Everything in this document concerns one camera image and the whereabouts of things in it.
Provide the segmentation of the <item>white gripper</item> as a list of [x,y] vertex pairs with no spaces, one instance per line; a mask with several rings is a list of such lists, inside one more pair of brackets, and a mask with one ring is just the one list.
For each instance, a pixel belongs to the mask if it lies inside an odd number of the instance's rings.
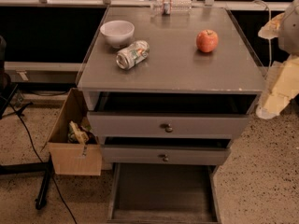
[[263,26],[258,37],[278,37],[279,48],[291,54],[285,62],[274,62],[269,68],[256,108],[260,119],[272,119],[299,94],[299,0],[293,0],[284,14],[276,15]]

